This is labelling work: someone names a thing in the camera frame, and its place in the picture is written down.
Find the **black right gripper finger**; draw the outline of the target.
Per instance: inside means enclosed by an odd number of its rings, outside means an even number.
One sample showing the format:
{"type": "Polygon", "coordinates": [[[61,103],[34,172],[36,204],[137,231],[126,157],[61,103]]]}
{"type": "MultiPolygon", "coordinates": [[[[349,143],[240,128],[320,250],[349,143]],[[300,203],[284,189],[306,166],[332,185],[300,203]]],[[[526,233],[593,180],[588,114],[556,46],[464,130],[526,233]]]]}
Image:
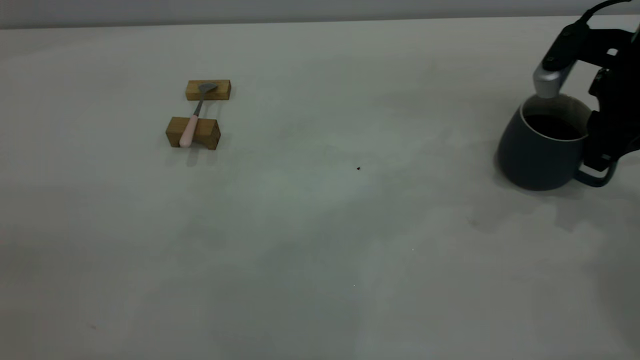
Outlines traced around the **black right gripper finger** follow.
{"type": "Polygon", "coordinates": [[[583,164],[595,171],[605,171],[624,155],[640,148],[640,121],[635,114],[615,117],[608,112],[593,111],[587,122],[583,164]]]}

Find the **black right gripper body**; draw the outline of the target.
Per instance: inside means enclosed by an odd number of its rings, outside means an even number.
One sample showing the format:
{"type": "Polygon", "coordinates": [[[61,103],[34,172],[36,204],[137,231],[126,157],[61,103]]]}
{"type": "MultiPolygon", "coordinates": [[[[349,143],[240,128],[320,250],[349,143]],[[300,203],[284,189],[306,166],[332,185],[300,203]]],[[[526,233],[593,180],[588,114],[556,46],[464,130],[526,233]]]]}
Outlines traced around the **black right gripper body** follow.
{"type": "Polygon", "coordinates": [[[577,23],[577,59],[599,67],[589,93],[601,117],[639,116],[639,33],[577,23]]]}

